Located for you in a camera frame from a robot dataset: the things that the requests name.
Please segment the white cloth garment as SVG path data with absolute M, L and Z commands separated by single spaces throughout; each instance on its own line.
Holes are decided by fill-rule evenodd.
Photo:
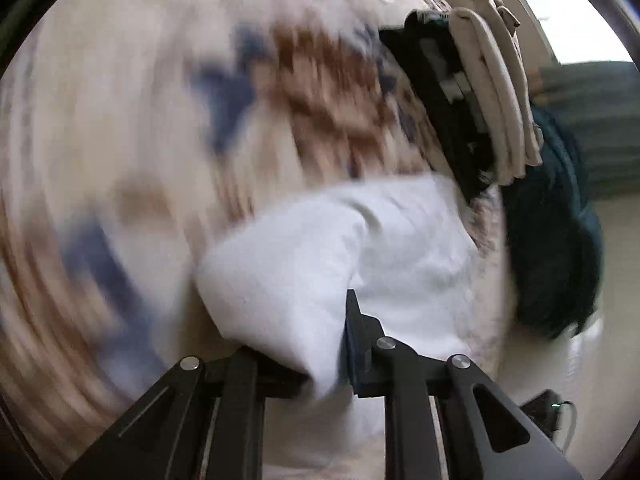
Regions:
M 331 188 L 209 246 L 195 283 L 221 336 L 307 376 L 297 398 L 267 406 L 266 478 L 310 478 L 382 434 L 382 401 L 349 385 L 347 295 L 422 356 L 466 353 L 476 255 L 440 174 Z

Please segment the folded black garment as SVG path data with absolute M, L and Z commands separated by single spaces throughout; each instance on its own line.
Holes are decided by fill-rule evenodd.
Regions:
M 448 15 L 413 11 L 401 27 L 382 28 L 378 36 L 408 76 L 462 195 L 474 200 L 495 182 L 495 152 Z

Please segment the folded beige garment stack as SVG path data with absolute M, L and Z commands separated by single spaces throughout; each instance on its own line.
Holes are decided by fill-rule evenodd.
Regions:
M 448 14 L 449 32 L 488 127 L 497 182 L 509 185 L 542 164 L 544 146 L 529 103 L 520 21 L 502 0 L 470 1 Z

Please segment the green striped curtain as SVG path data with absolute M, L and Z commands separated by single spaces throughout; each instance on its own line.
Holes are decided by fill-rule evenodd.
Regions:
M 639 192 L 639 70 L 631 62 L 544 66 L 529 96 L 571 133 L 598 200 Z

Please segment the dark teal fleece blanket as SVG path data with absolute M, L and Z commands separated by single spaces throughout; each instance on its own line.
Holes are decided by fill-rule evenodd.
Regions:
M 570 327 L 581 332 L 596 310 L 602 231 L 574 136 L 542 107 L 535 106 L 533 116 L 544 139 L 542 164 L 501 192 L 516 318 L 555 339 Z

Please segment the floral bed blanket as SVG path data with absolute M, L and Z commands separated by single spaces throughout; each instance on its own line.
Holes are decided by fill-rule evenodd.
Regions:
M 1 393 L 54 478 L 187 353 L 207 245 L 348 181 L 446 174 L 378 29 L 447 0 L 58 0 L 1 79 Z

